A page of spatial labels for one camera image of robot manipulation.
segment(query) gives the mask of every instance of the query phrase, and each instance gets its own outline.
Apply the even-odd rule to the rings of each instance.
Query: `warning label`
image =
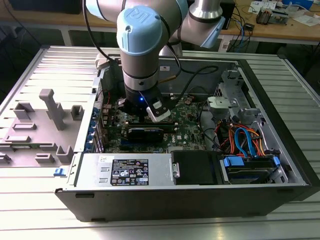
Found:
[[[112,186],[149,185],[148,159],[114,159]]]

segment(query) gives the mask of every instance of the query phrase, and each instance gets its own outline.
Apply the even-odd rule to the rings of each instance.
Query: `red cable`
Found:
[[[108,105],[109,102],[110,102],[110,92],[108,91],[108,102],[106,104]]]

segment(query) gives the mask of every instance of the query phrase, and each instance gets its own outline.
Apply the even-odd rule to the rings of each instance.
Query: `metal bracket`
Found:
[[[172,164],[172,175],[175,179],[180,178],[179,163]]]

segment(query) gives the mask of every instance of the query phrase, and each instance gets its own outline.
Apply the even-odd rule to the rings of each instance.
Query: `wire bundle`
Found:
[[[248,30],[248,32],[249,32],[249,37],[244,40],[244,37],[245,37],[245,28],[244,28],[244,25],[246,24],[246,21],[245,21],[245,19],[240,15],[240,11],[239,11],[239,9],[238,9],[237,6],[235,6],[235,9],[237,10],[238,14],[233,13],[233,14],[232,14],[233,17],[231,18],[231,20],[235,21],[235,22],[240,26],[240,27],[239,27],[239,26],[236,24],[236,27],[239,29],[240,32],[239,32],[238,36],[236,37],[234,43],[231,44],[230,48],[227,50],[227,52],[230,52],[230,51],[232,50],[232,48],[233,48],[233,50],[234,50],[235,52],[239,52],[239,50],[240,50],[241,48],[244,48],[244,47],[246,47],[246,49],[245,49],[245,52],[246,52],[247,49],[248,49],[248,47],[249,47],[250,40],[251,40],[251,36],[252,36],[253,32],[250,31],[250,30]],[[238,44],[236,45],[237,40],[239,39],[240,36],[241,36],[240,43],[238,43]]]
[[[216,129],[214,130],[215,133],[217,133],[218,129],[221,127],[222,122],[220,122]],[[250,137],[247,136],[247,138],[242,142],[241,147],[239,145],[238,142],[236,142],[237,140],[237,136],[236,134],[246,134],[246,132],[250,133]],[[245,141],[248,141],[248,146],[249,146],[249,150],[251,155],[256,155],[257,156],[265,156],[265,151],[263,149],[263,145],[262,145],[262,137],[252,128],[249,128],[243,124],[240,123],[230,123],[229,124],[229,128],[228,128],[228,138],[226,140],[224,140],[224,142],[219,146],[220,150],[224,150],[224,152],[227,152],[229,154],[236,154],[237,156],[240,157],[247,157],[246,153],[243,152],[242,147],[245,144]],[[251,149],[251,142],[253,143],[253,145],[255,146],[256,149],[256,153],[254,150]]]

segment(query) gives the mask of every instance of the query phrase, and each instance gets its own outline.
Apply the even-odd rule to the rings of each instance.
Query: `black cable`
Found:
[[[190,88],[190,90],[189,90],[189,92],[188,92],[188,95],[190,95],[190,92],[191,92],[193,89],[201,89],[201,90],[204,91],[207,95],[210,95],[210,93],[209,93],[203,86],[193,86],[192,88]]]
[[[205,69],[210,69],[210,68],[216,68],[216,71],[218,71],[218,67],[215,65],[209,65],[209,66],[203,66],[201,68],[199,68],[195,73],[193,73],[193,75],[190,77],[190,79],[188,80],[188,82],[186,83],[186,85],[184,86],[184,89],[182,90],[182,92],[180,93],[179,97],[175,100],[176,104],[180,101],[180,99],[184,96],[185,92],[187,91],[190,83],[192,82],[192,80],[202,71]]]
[[[169,51],[171,52],[171,54],[173,55],[173,57],[174,57],[174,59],[175,59],[176,64],[178,65],[179,70],[178,70],[178,72],[175,74],[175,77],[178,77],[178,76],[180,75],[181,71],[182,71],[180,59],[178,58],[175,50],[172,48],[172,46],[170,45],[170,43],[168,43],[168,44],[166,45],[166,47],[167,47],[167,48],[169,49]]]
[[[248,42],[248,44],[246,45],[246,48],[245,48],[245,50],[244,50],[245,53],[247,52],[248,47],[249,47],[249,45],[250,45],[250,40],[251,40],[251,35],[252,35],[251,31],[248,30],[248,32],[249,32],[249,42]]]
[[[0,92],[2,92],[3,94],[5,94],[5,95],[8,95],[8,93],[7,92],[5,92],[4,90],[2,90],[2,89],[0,89]]]
[[[217,66],[212,66],[212,68],[214,68],[214,69],[211,71],[199,72],[198,74],[199,75],[213,74],[216,71],[218,71],[218,69],[219,69]],[[182,72],[187,73],[187,74],[194,74],[195,73],[194,71],[185,70],[183,67],[181,69],[182,69]]]
[[[14,48],[14,49],[19,49],[19,50],[21,50],[21,51],[24,51],[24,52],[26,52],[26,53],[28,53],[28,54],[30,54],[32,57],[34,57],[36,54],[34,54],[34,53],[31,53],[31,52],[29,52],[28,50],[26,50],[26,49],[24,49],[24,48],[22,48],[22,47],[20,47],[20,46],[15,46],[14,45],[14,38],[11,36],[11,35],[8,35],[3,29],[2,29],[2,27],[0,27],[0,31],[5,35],[5,37],[6,38],[11,38],[11,46]]]
[[[8,8],[8,6],[6,5],[5,1],[3,1],[4,7],[6,8],[6,10],[8,11],[8,13],[11,15],[11,17],[21,26],[23,27],[26,32],[33,38],[33,40],[36,41],[36,43],[41,46],[42,44],[35,38],[35,36],[33,36],[28,29],[12,14],[12,12],[10,11],[10,9]]]
[[[86,0],[82,0],[82,11],[83,11],[83,17],[84,17],[84,21],[86,24],[86,28],[88,30],[89,36],[91,38],[91,41],[93,43],[93,45],[96,47],[96,49],[98,49],[98,51],[109,61],[111,62],[116,62],[116,60],[114,60],[113,58],[109,57],[107,54],[104,53],[104,51],[102,51],[102,49],[98,46],[96,39],[91,31],[90,25],[89,25],[89,21],[88,21],[88,14],[87,14],[87,10],[86,10]]]
[[[206,130],[209,130],[209,128],[204,131],[204,129],[202,128],[202,125],[201,125],[201,115],[202,115],[202,112],[204,111],[204,107],[205,107],[206,104],[207,104],[207,101],[205,101],[205,102],[203,103],[202,108],[201,108],[201,111],[200,111],[200,113],[199,113],[199,128],[200,128],[200,131],[202,132],[202,134],[203,134],[208,140],[210,140],[210,141],[214,144],[214,146],[215,146],[216,148],[219,148],[219,145],[218,145],[211,137],[209,137],[209,136],[205,133],[205,131],[206,131]]]
[[[173,49],[173,47],[172,47],[172,45],[171,45],[170,43],[168,43],[166,46],[167,46],[167,48],[170,50],[170,52],[172,53],[172,55],[173,55],[173,57],[174,57],[174,59],[175,59],[175,62],[176,62],[176,64],[177,64],[178,67],[179,67],[179,72],[176,74],[176,76],[178,76],[178,75],[181,73],[181,71],[184,72],[184,73],[187,73],[187,74],[194,74],[194,73],[195,73],[194,71],[185,70],[185,69],[181,66],[181,62],[180,62],[180,60],[179,60],[179,58],[178,58],[175,50]],[[212,74],[212,73],[214,73],[214,72],[217,71],[217,68],[218,68],[218,67],[216,66],[216,67],[215,67],[213,70],[211,70],[211,71],[200,72],[200,73],[198,73],[198,74],[200,74],[200,75]]]

